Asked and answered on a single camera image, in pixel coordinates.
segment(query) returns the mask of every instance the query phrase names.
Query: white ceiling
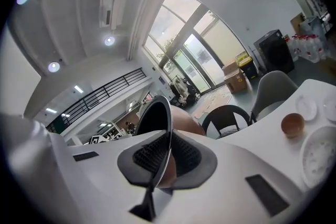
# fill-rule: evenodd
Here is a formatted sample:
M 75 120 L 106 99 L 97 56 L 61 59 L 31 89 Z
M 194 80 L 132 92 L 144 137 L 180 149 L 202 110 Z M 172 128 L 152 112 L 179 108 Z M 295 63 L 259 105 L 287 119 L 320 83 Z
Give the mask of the white ceiling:
M 61 68 L 98 54 L 122 51 L 127 56 L 133 23 L 141 0 L 126 0 L 122 24 L 112 31 L 99 28 L 100 0 L 28 0 L 16 5 L 10 29 L 42 75 L 49 63 L 62 59 Z M 113 35 L 115 44 L 104 45 Z

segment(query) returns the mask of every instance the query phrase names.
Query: cardboard box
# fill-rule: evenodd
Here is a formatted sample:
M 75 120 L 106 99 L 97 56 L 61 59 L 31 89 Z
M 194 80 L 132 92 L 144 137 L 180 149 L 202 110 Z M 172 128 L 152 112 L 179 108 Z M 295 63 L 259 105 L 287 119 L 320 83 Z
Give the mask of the cardboard box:
M 304 21 L 303 14 L 300 13 L 299 15 L 295 16 L 292 20 L 290 20 L 290 23 L 292 24 L 292 27 L 294 28 L 294 31 L 296 34 L 301 35 L 300 30 L 300 24 Z
M 239 66 L 235 60 L 228 62 L 227 65 L 222 68 L 224 75 L 230 74 L 237 69 L 239 69 Z
M 239 68 L 227 74 L 224 81 L 231 93 L 240 92 L 247 88 L 246 79 Z

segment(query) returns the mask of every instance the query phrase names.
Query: black trash bin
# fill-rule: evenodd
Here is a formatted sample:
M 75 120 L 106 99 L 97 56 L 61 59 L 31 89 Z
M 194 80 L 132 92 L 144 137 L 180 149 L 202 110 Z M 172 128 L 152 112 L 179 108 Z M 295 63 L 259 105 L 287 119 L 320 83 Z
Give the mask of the black trash bin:
M 248 80 L 258 77 L 256 66 L 253 64 L 252 57 L 247 57 L 239 62 L 240 69 L 245 73 Z

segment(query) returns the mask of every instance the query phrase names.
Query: white plate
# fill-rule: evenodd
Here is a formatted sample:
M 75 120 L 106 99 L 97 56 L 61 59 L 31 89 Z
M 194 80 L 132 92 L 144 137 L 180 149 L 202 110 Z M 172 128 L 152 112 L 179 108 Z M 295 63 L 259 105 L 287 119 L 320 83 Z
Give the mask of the white plate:
M 328 120 L 336 121 L 336 96 L 328 96 L 323 101 L 324 114 Z
M 336 127 L 324 126 L 311 133 L 300 151 L 301 174 L 310 188 L 322 182 L 336 161 Z
M 317 114 L 317 106 L 313 99 L 300 95 L 295 100 L 296 110 L 302 115 L 305 121 L 311 121 Z

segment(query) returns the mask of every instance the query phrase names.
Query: chair backrest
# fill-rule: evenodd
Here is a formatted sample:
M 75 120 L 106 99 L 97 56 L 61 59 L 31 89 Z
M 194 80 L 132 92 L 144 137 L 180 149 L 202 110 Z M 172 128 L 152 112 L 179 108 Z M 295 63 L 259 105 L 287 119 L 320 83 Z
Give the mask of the chair backrest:
M 204 132 L 206 133 L 210 122 L 215 125 L 219 134 L 221 134 L 221 129 L 232 125 L 236 125 L 237 130 L 239 130 L 236 118 L 233 113 L 241 115 L 246 121 L 247 125 L 250 125 L 249 115 L 246 113 L 245 110 L 241 109 L 238 106 L 228 104 L 222 105 L 219 108 L 214 109 L 209 113 L 208 116 L 206 116 L 202 123 L 202 128 Z
M 266 74 L 259 82 L 257 97 L 251 109 L 253 116 L 257 117 L 271 104 L 287 100 L 297 88 L 297 85 L 281 71 Z

